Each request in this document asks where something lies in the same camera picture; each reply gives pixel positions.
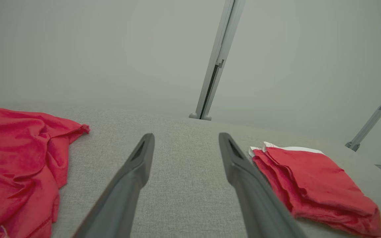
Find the metal pole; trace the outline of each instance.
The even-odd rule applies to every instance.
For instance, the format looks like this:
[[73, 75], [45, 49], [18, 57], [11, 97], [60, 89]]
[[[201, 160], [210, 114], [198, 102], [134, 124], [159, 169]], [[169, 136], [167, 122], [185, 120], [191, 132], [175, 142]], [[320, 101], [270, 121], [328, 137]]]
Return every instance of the metal pole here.
[[225, 19], [227, 22], [220, 26], [217, 31], [216, 41], [211, 52], [210, 63], [205, 75], [204, 84], [202, 86], [199, 101], [196, 111], [192, 112], [189, 117], [202, 120], [211, 120], [208, 115], [211, 104], [213, 102], [214, 94], [217, 90], [218, 81], [221, 77], [224, 64], [226, 63], [227, 56], [232, 46], [234, 34], [239, 23], [240, 16], [242, 15], [243, 7], [246, 0], [233, 0], [224, 6], [224, 14], [228, 14]]
[[360, 147], [361, 141], [366, 137], [366, 135], [370, 132], [370, 130], [374, 127], [377, 121], [381, 118], [381, 105], [377, 108], [377, 110], [373, 113], [367, 123], [362, 127], [360, 132], [354, 137], [354, 139], [345, 144], [346, 147], [352, 149], [353, 151], [357, 151]]

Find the crumpled red cloth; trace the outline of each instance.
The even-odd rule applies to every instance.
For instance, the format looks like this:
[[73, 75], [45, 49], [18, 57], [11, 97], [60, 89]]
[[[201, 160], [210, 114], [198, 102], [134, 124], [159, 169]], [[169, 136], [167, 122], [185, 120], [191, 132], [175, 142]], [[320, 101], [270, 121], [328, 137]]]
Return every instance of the crumpled red cloth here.
[[88, 125], [0, 108], [0, 237], [50, 237], [67, 183], [68, 145]]
[[329, 157], [314, 149], [265, 144], [252, 150], [252, 160], [295, 218], [362, 237], [381, 237], [378, 206]]

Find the black object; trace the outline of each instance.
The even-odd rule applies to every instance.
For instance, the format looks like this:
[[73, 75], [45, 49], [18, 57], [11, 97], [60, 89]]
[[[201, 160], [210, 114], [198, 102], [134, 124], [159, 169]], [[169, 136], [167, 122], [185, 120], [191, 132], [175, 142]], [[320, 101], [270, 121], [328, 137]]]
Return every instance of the black object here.
[[145, 134], [73, 237], [129, 237], [139, 191], [149, 178], [155, 138]]
[[227, 133], [218, 135], [227, 181], [234, 187], [248, 237], [305, 238], [295, 219]]

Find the red cloth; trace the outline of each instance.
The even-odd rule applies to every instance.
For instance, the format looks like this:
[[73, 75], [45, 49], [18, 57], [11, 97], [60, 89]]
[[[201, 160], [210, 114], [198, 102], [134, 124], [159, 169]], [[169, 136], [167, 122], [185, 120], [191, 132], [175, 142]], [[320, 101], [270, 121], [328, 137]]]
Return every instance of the red cloth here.
[[68, 145], [84, 132], [68, 119], [0, 109], [0, 237], [50, 237]]
[[329, 157], [278, 147], [264, 150], [254, 149], [252, 160], [295, 218], [316, 220], [363, 237], [381, 237], [377, 205]]

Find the gray table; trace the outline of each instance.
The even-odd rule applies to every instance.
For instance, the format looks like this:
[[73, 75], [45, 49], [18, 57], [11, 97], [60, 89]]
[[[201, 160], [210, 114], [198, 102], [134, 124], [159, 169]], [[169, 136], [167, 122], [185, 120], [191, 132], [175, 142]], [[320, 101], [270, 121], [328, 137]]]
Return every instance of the gray table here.
[[[218, 134], [231, 134], [242, 151], [262, 141], [319, 149], [343, 168], [381, 211], [381, 170], [333, 141], [281, 131], [172, 118], [113, 108], [60, 104], [7, 104], [90, 125], [91, 133], [70, 146], [68, 183], [61, 190], [54, 237], [70, 237], [143, 134], [155, 135], [151, 175], [141, 191], [132, 236], [246, 235], [237, 196], [228, 184]], [[326, 225], [298, 220], [308, 237], [352, 237]]]

